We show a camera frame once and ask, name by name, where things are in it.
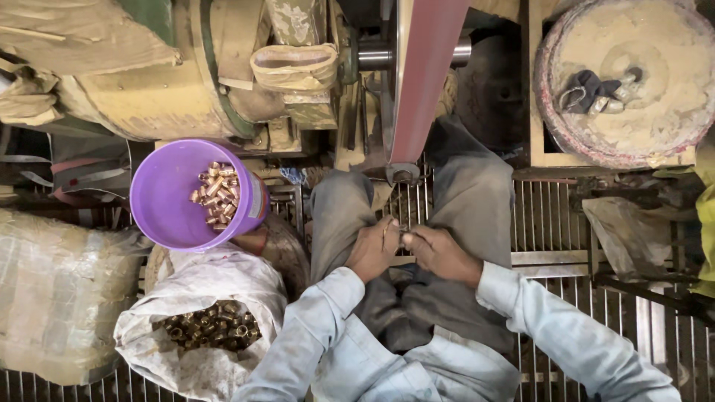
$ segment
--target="hand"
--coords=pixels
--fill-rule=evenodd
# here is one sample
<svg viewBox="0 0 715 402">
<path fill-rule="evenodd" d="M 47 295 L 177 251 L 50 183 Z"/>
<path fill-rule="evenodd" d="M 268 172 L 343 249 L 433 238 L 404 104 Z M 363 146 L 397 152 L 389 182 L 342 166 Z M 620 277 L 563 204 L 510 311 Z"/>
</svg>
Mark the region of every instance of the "hand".
<svg viewBox="0 0 715 402">
<path fill-rule="evenodd" d="M 345 266 L 368 283 L 390 267 L 399 247 L 400 223 L 388 215 L 375 226 L 360 229 Z"/>
<path fill-rule="evenodd" d="M 416 226 L 403 235 L 405 248 L 417 257 L 417 264 L 440 278 L 460 280 L 477 288 L 484 261 L 462 250 L 445 229 Z"/>
</svg>

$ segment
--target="man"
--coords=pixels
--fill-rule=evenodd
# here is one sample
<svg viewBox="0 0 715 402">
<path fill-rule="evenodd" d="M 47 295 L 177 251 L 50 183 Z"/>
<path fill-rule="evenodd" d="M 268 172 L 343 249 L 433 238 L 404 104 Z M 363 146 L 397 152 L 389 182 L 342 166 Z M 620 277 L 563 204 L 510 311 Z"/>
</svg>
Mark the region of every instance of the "man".
<svg viewBox="0 0 715 402">
<path fill-rule="evenodd" d="M 602 401 L 679 401 L 671 379 L 621 336 L 510 270 L 512 169 L 455 116 L 425 149 L 435 167 L 429 227 L 403 235 L 419 268 L 395 288 L 396 221 L 375 223 L 373 188 L 332 172 L 312 194 L 313 286 L 239 401 L 507 401 L 521 374 L 505 356 L 529 335 Z"/>
</svg>

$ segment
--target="bucket label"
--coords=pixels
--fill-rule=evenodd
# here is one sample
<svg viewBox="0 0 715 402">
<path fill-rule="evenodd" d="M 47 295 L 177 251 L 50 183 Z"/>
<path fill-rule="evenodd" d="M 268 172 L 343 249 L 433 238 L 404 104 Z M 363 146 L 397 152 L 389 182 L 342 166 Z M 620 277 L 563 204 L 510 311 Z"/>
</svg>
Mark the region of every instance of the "bucket label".
<svg viewBox="0 0 715 402">
<path fill-rule="evenodd" d="M 253 191 L 253 200 L 251 200 L 251 209 L 248 211 L 248 217 L 260 217 L 265 209 L 266 194 L 263 192 L 263 183 L 255 173 L 248 174 L 251 179 L 251 190 Z"/>
</svg>

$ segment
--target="purple bucket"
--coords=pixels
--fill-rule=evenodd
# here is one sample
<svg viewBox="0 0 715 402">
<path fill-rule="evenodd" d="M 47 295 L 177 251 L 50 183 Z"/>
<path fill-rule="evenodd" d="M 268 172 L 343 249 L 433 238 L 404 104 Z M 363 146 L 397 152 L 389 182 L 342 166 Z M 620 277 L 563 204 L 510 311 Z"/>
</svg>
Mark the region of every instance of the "purple bucket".
<svg viewBox="0 0 715 402">
<path fill-rule="evenodd" d="M 241 199 L 223 232 L 206 224 L 206 209 L 189 195 L 209 163 L 229 163 L 238 175 Z M 269 208 L 268 190 L 226 148 L 202 139 L 182 139 L 153 151 L 139 166 L 129 191 L 129 203 L 139 229 L 155 243 L 178 251 L 201 252 L 231 237 L 255 229 Z"/>
</svg>

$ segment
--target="light blue shirt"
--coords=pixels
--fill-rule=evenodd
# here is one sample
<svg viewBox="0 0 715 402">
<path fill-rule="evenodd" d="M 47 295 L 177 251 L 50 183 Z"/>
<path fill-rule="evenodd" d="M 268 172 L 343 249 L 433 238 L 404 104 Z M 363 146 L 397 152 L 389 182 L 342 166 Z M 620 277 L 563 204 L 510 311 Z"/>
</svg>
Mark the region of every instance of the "light blue shirt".
<svg viewBox="0 0 715 402">
<path fill-rule="evenodd" d="M 435 327 L 429 344 L 390 353 L 353 314 L 365 286 L 338 268 L 285 311 L 283 329 L 233 395 L 233 402 L 509 401 L 521 374 L 502 355 Z M 485 263 L 477 301 L 507 317 L 588 395 L 603 401 L 680 401 L 671 379 L 617 333 L 548 292 L 540 283 Z"/>
</svg>

